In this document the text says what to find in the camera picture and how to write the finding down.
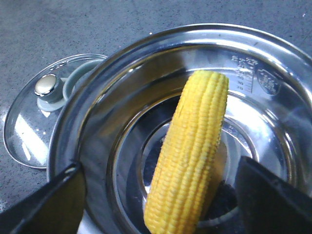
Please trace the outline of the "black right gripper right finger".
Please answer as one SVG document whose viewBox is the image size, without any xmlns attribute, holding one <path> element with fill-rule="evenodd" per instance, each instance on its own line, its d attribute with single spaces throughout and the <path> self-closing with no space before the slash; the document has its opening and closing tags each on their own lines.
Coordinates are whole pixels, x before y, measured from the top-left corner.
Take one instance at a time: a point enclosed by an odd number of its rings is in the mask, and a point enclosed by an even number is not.
<svg viewBox="0 0 312 234">
<path fill-rule="evenodd" d="M 255 160 L 241 157 L 235 191 L 248 234 L 310 234 L 312 199 Z"/>
</svg>

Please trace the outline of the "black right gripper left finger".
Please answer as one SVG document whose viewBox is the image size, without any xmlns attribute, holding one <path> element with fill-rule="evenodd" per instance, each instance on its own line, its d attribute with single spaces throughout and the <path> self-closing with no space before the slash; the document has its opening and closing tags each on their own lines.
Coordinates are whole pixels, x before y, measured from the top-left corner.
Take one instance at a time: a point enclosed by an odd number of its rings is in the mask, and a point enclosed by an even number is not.
<svg viewBox="0 0 312 234">
<path fill-rule="evenodd" d="M 50 182 L 0 214 L 2 234 L 75 234 L 83 217 L 82 164 L 69 165 Z"/>
</svg>

